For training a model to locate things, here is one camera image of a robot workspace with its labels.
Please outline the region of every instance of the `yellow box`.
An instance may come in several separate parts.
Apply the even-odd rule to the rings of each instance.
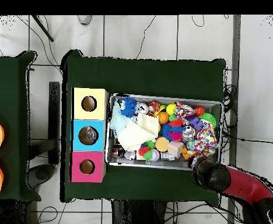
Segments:
[[[105,120],[106,108],[109,100],[109,94],[104,89],[88,89],[75,87],[73,89],[74,119],[76,120]],[[95,108],[86,111],[83,106],[89,110],[86,102],[95,102]]]

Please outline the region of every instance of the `beige cube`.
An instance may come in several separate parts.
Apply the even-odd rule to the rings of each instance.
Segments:
[[[167,152],[175,157],[182,153],[183,143],[179,141],[171,141]]]

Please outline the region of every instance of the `blue fuzzy ball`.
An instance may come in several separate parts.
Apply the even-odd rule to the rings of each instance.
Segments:
[[[121,110],[121,114],[130,118],[135,114],[137,101],[129,97],[124,98],[123,101],[124,109]]]

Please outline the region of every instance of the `dark green table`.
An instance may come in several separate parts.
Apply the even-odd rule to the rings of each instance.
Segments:
[[[191,171],[107,166],[102,183],[69,182],[71,88],[103,88],[109,93],[223,100],[225,61],[154,61],[85,58],[78,50],[63,58],[61,201],[115,198],[209,201],[218,195],[194,184]]]

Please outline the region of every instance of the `red ball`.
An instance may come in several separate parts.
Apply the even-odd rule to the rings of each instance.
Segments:
[[[195,115],[197,117],[201,116],[201,115],[203,115],[205,113],[205,109],[203,107],[201,107],[201,106],[196,106],[195,110],[196,110]]]

